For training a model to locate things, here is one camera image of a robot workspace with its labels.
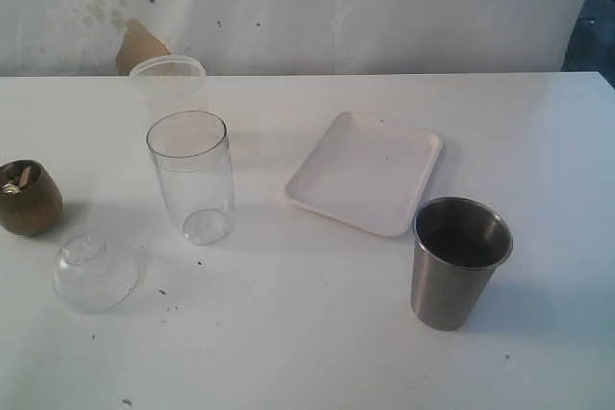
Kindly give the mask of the clear plastic shaker cup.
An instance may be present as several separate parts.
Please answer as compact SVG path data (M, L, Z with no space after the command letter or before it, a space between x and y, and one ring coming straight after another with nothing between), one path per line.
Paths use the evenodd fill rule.
M167 211L194 245L222 239L231 229L234 177L229 132L219 116L202 110L170 113L146 133Z

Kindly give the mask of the stainless steel cup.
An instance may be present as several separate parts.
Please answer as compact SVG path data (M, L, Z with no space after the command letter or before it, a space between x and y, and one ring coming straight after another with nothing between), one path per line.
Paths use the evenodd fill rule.
M425 325L460 328L496 269L511 255L503 217L477 201L439 197L417 209L410 306Z

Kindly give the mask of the clear dome shaker lid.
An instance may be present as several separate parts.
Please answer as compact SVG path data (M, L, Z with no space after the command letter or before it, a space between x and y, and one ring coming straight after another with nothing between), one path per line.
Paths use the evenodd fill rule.
M134 257L111 246L101 231L74 229L61 238L52 287L70 310L106 311L123 302L138 279Z

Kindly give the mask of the brown wooden cup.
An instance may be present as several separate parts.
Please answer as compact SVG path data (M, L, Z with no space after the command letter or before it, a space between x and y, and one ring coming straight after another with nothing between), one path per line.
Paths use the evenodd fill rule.
M62 194L47 170L32 159L19 159L14 164L32 166L30 184L20 194L1 193L1 227L15 235L31 237L42 234L58 223L63 210Z

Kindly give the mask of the wooden blocks and coins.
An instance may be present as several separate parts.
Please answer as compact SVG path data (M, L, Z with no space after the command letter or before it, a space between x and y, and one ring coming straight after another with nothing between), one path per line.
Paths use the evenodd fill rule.
M31 182L32 166L18 167L14 164L1 168L1 193L20 194Z

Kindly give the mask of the white rectangular tray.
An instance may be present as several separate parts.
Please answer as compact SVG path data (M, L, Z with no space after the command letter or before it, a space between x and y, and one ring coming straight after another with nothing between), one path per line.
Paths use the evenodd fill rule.
M339 113L293 172L296 206L380 237L404 234L444 142L390 117Z

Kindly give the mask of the translucent plastic container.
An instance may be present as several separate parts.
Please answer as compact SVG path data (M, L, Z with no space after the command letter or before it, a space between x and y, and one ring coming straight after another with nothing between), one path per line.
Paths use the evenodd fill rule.
M174 54L145 60L129 73L151 121L178 111L208 111L207 76L198 60Z

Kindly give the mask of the brown cardboard piece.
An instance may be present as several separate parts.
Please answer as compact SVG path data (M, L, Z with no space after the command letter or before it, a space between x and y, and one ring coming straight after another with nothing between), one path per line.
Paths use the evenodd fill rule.
M127 76L138 64L169 54L164 43L140 21L130 18L126 22L126 31L115 57L115 68L120 76Z

